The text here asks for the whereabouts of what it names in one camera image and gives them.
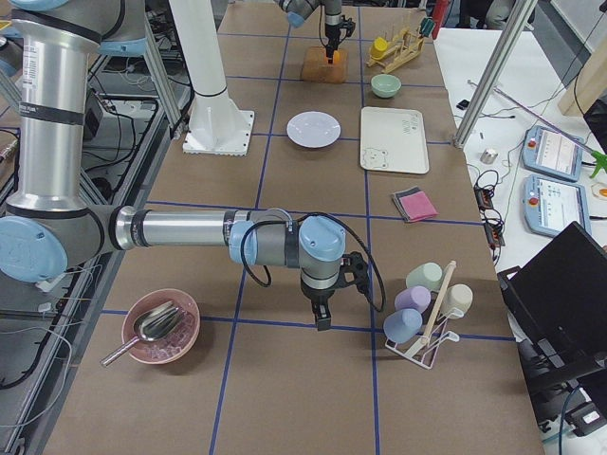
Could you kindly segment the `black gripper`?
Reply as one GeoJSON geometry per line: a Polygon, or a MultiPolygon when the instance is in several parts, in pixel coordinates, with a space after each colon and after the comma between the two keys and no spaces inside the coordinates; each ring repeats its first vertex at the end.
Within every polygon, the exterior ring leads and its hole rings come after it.
{"type": "Polygon", "coordinates": [[[326,15],[324,18],[324,36],[325,57],[332,59],[332,47],[334,50],[334,59],[338,59],[340,52],[338,46],[343,40],[353,35],[355,31],[355,22],[352,18],[345,15],[326,15]]]}
{"type": "Polygon", "coordinates": [[[315,326],[318,331],[331,328],[329,299],[336,290],[354,285],[368,299],[368,264],[359,252],[344,254],[337,272],[330,278],[316,279],[301,270],[301,288],[310,299],[315,326]]]}

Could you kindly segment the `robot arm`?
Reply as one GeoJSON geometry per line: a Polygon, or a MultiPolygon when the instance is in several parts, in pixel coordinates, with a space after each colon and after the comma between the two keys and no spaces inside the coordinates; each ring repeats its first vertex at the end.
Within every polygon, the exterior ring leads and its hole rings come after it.
{"type": "Polygon", "coordinates": [[[341,43],[351,37],[356,29],[354,20],[342,13],[340,0],[279,0],[275,4],[293,27],[301,27],[315,11],[322,11],[324,38],[321,42],[329,64],[335,62],[341,43]]]}
{"type": "Polygon", "coordinates": [[[168,92],[141,1],[16,1],[10,25],[23,41],[21,137],[14,191],[1,218],[1,269],[20,282],[53,280],[114,251],[149,246],[224,246],[245,269],[300,273],[316,327],[331,325],[329,301],[355,286],[371,295],[367,249],[347,252],[351,229],[312,212],[136,209],[98,187],[82,166],[89,57],[141,57],[156,91],[168,92]]]}

